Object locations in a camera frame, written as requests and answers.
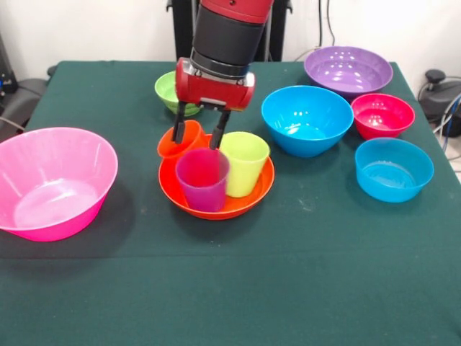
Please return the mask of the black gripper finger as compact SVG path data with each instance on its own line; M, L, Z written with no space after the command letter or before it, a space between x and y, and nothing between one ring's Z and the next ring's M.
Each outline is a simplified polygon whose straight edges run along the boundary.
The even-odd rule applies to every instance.
M175 123L173 127L172 133L172 141L175 143L182 143L184 137L184 129L185 129L185 122L184 122L184 114L186 108L186 102L179 102L177 107L177 113L175 118Z
M212 137L209 142L209 148L212 150L218 149L220 147L220 143L223 138L223 134L225 132L225 127L227 122L231 116L230 110L222 110L221 116L217 126L213 129Z

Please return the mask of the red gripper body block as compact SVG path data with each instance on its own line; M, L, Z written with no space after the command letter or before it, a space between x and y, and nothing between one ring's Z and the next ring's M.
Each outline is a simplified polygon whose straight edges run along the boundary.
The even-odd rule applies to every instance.
M239 112L248 107L256 88L256 77L252 72L243 79L223 79L195 68L189 59L179 59L175 79L179 101Z

